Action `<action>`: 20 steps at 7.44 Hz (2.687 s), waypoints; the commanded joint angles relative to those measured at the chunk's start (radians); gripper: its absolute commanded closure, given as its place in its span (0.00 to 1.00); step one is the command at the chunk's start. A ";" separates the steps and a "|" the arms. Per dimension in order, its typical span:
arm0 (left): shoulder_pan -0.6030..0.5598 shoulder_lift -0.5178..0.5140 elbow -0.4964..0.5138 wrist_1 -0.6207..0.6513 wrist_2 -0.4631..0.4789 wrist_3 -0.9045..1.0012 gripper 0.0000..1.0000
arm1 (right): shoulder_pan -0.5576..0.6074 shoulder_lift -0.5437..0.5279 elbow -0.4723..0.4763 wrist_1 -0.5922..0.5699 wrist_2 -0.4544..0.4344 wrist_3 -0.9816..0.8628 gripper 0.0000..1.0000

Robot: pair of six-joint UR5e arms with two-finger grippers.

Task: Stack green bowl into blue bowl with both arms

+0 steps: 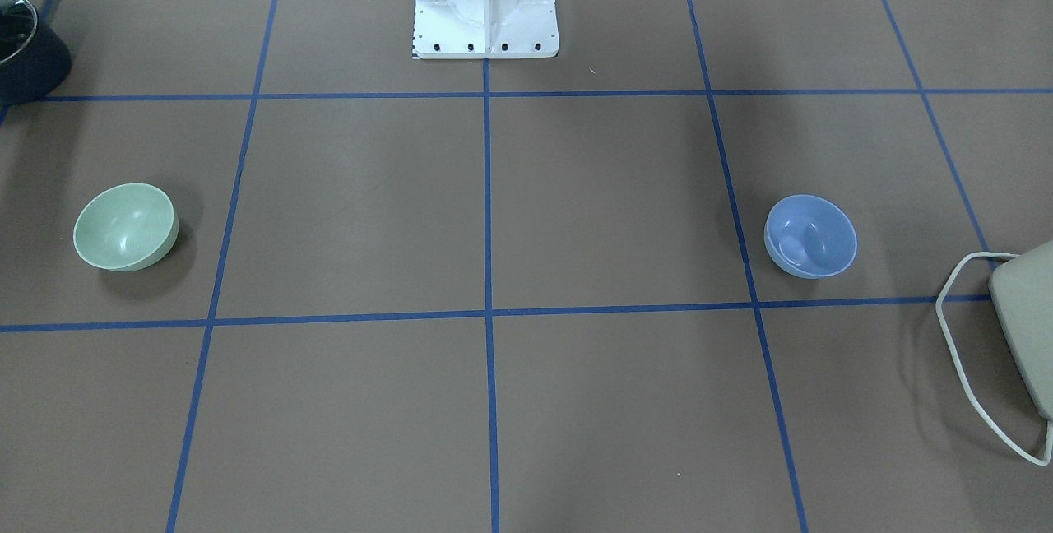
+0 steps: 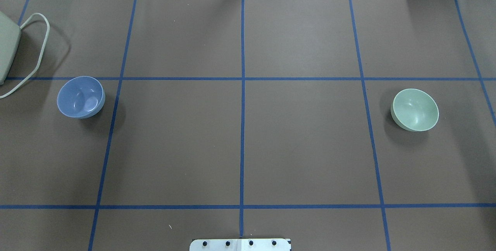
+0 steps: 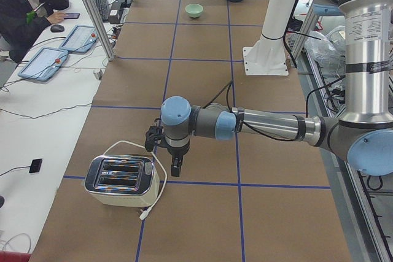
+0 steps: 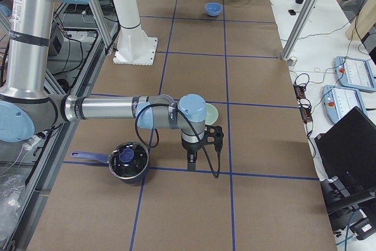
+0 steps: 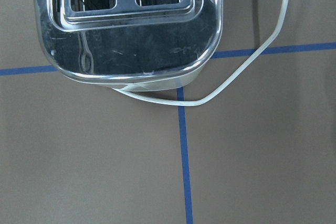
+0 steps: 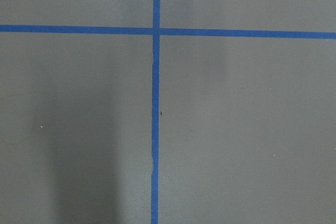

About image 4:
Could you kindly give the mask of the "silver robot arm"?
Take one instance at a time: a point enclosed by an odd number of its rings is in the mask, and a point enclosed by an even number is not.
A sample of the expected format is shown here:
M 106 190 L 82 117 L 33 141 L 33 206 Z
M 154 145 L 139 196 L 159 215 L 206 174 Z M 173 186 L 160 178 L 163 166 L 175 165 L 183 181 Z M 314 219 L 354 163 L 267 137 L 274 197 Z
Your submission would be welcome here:
M 167 95 L 99 99 L 45 91 L 56 2 L 90 0 L 13 0 L 9 61 L 1 87 L 1 140 L 27 140 L 61 123 L 132 118 L 136 129 L 179 129 L 187 152 L 187 168 L 194 171 L 208 131 L 206 103 L 201 96 L 188 94 L 175 102 Z

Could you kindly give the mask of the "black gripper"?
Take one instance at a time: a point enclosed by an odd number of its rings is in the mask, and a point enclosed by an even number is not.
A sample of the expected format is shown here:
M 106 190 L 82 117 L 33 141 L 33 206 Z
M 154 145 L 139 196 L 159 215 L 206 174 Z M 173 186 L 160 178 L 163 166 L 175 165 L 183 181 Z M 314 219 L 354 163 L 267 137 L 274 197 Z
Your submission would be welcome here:
M 202 149 L 202 144 L 200 142 L 191 143 L 182 139 L 182 146 L 187 151 L 187 170 L 196 170 L 196 159 L 198 151 Z

